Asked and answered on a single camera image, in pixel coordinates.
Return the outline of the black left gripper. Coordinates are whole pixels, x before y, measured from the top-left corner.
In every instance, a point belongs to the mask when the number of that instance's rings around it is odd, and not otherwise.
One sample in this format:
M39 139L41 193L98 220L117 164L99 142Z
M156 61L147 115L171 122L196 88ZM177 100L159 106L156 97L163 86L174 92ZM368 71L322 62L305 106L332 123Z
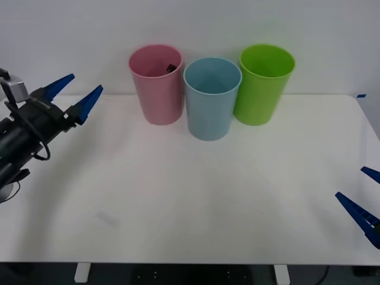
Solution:
M32 98L18 109L17 115L27 119L47 143L61 132L82 125L103 91L102 85L97 86L79 102L70 106L65 111L66 117L64 117L64 112L49 102L52 102L74 78L74 74L69 74L45 87L38 88L30 94Z

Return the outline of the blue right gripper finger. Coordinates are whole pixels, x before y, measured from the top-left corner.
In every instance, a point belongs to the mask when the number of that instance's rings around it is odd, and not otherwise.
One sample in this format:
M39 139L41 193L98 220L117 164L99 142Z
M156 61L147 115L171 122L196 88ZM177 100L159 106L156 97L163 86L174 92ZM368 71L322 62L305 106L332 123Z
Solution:
M358 224L370 243L379 249L379 219L341 192L337 192L335 197Z
M371 169L369 167L363 166L360 170L367 176L369 176L371 179L373 179L375 182L380 184L380 172L374 169Z

